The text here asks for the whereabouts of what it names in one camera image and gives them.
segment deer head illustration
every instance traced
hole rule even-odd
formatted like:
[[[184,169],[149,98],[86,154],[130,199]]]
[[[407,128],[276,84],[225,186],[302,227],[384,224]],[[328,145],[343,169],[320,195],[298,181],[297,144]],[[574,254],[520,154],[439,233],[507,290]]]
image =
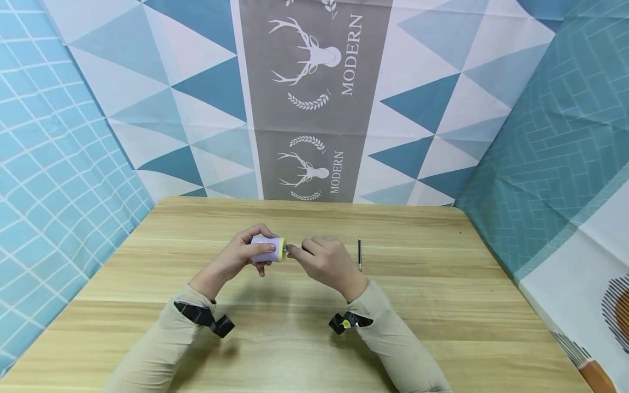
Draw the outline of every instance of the deer head illustration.
[[[274,79],[275,82],[292,82],[290,86],[294,86],[306,75],[313,74],[316,72],[319,65],[326,65],[327,67],[333,68],[336,67],[341,62],[341,51],[339,51],[335,47],[328,48],[320,48],[319,42],[317,39],[308,33],[306,33],[299,23],[293,18],[288,18],[290,22],[281,21],[278,19],[274,19],[269,21],[269,23],[277,23],[277,26],[273,27],[273,29],[269,32],[269,34],[274,31],[281,29],[282,27],[290,27],[297,30],[301,39],[304,41],[304,47],[298,47],[299,49],[306,49],[310,52],[310,58],[307,61],[298,62],[299,64],[304,64],[304,69],[301,70],[299,75],[294,78],[285,78],[282,75],[278,74],[275,71],[272,71],[279,79]]]
[[[278,158],[278,160],[281,160],[282,158],[286,158],[286,157],[296,158],[297,161],[299,161],[299,163],[301,164],[299,169],[306,170],[306,173],[301,175],[299,182],[288,183],[287,181],[280,179],[281,185],[289,185],[292,188],[295,188],[299,184],[311,181],[313,177],[318,177],[319,179],[325,179],[330,174],[330,171],[327,170],[326,168],[313,168],[313,166],[309,162],[305,162],[304,160],[302,160],[296,153],[290,153],[290,154],[279,153],[279,156],[280,157]]]

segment pencil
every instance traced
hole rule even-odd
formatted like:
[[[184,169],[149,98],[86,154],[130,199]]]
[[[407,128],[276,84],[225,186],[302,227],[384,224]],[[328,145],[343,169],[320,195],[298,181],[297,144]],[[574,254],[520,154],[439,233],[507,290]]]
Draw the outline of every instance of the pencil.
[[[358,270],[362,272],[362,241],[358,236]]]

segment wood grain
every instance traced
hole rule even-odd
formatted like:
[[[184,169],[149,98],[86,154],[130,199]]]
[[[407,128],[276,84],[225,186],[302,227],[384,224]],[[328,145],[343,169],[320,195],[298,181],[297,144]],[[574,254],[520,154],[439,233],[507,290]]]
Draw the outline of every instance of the wood grain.
[[[289,243],[333,234],[424,341],[458,393],[590,392],[546,327],[455,208],[164,199],[26,352],[0,391],[97,392],[166,302],[233,235],[264,222]],[[218,296],[236,324],[206,332],[172,392],[394,391],[345,307],[294,261],[245,269]]]

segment teal tile pattern fabric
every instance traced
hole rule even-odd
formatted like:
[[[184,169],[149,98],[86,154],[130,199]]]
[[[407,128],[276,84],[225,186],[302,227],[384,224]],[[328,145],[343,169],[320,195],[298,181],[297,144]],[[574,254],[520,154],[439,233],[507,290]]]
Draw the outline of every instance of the teal tile pattern fabric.
[[[39,2],[0,0],[0,377],[151,207]]]
[[[456,203],[516,280],[629,162],[628,111],[629,1],[583,0]]]

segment forearm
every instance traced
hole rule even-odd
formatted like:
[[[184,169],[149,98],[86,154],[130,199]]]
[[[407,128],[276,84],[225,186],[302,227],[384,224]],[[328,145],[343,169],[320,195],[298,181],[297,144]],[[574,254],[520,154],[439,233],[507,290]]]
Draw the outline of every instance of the forearm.
[[[451,392],[436,361],[421,341],[395,313],[382,289],[373,281],[348,310],[373,320],[357,328],[375,352],[401,393]]]
[[[157,322],[133,345],[109,378],[103,393],[166,392],[177,367],[201,330],[174,306],[182,301],[212,307],[207,297],[186,285],[168,301]]]

